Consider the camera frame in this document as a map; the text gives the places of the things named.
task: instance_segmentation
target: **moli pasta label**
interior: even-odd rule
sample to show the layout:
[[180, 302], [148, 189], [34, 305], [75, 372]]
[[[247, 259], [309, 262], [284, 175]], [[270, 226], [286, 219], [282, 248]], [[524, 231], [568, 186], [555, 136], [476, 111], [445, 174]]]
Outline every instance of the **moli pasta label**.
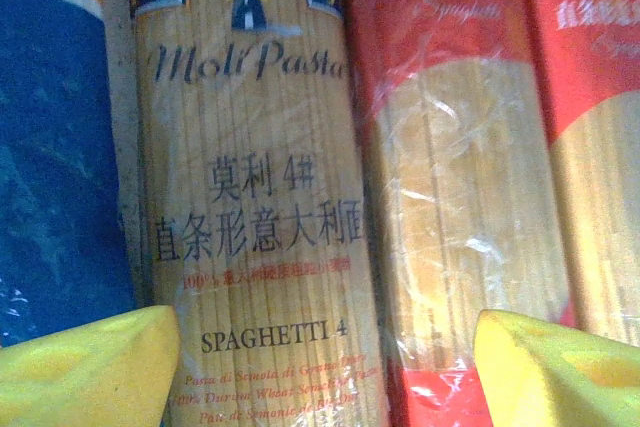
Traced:
[[640, 88], [640, 0], [533, 0], [553, 83], [549, 142], [602, 101]]
[[339, 0], [132, 0], [173, 426], [385, 426]]

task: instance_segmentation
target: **clear plastic bag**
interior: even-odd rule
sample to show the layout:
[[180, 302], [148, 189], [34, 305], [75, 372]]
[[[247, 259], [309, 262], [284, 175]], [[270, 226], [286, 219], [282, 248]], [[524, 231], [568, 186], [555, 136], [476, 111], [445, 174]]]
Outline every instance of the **clear plastic bag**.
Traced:
[[640, 0], [531, 0], [577, 322], [640, 346]]
[[483, 308], [568, 308], [525, 0], [346, 0], [397, 425], [489, 426]]
[[18, 289], [8, 286], [0, 279], [0, 346], [13, 345], [38, 337], [31, 314], [29, 300]]

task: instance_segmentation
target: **pasta package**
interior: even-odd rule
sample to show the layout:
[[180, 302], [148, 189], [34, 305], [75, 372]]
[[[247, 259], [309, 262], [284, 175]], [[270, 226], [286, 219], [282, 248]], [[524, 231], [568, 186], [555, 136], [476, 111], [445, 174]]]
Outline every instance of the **pasta package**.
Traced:
[[165, 422], [388, 425], [340, 0], [132, 0]]
[[640, 346], [640, 0], [532, 0], [578, 325]]
[[135, 307], [101, 0], [0, 2], [0, 344]]
[[396, 425], [489, 426], [484, 308], [570, 322], [525, 0], [345, 0]]

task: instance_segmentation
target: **blue package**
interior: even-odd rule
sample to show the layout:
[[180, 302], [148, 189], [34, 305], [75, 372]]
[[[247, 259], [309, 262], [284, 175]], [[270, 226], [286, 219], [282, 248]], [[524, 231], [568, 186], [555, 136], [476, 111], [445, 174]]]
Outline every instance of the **blue package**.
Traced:
[[87, 5], [0, 0], [5, 347], [135, 308], [117, 215], [104, 24]]

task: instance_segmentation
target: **red packaging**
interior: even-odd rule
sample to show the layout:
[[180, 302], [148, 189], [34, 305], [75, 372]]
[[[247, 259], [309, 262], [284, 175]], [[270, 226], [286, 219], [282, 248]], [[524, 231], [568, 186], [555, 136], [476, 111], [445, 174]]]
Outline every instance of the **red packaging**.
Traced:
[[491, 425], [483, 308], [568, 306], [525, 0], [346, 0], [396, 425]]
[[531, 0], [581, 328], [640, 345], [640, 0]]

